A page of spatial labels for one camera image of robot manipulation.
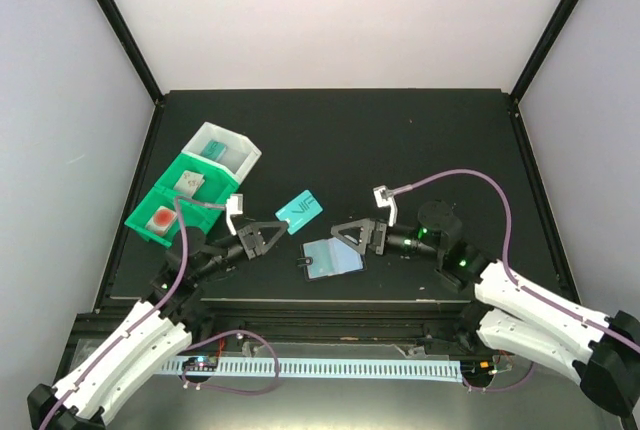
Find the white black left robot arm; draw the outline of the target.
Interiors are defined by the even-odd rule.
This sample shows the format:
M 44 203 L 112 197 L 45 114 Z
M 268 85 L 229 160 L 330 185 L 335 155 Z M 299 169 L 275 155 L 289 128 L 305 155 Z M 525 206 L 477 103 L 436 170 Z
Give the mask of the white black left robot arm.
M 287 232 L 282 221 L 250 222 L 210 242 L 203 230 L 179 230 L 152 292 L 79 366 L 27 397 L 34 429 L 103 429 L 123 404 L 167 361 L 229 337 L 215 334 L 202 305 L 203 284 L 264 256 Z

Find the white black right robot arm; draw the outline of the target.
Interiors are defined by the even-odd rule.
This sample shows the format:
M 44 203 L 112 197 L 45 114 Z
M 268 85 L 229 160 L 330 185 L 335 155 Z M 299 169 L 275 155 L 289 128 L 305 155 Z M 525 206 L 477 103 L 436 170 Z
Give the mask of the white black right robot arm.
M 414 227 L 361 219 L 331 234 L 361 255 L 396 252 L 426 258 L 472 303 L 454 329 L 457 346 L 504 350 L 576 383 L 602 410 L 628 418 L 639 401 L 639 321 L 624 311 L 590 310 L 522 277 L 462 238 L 463 226 L 441 201 L 423 204 Z

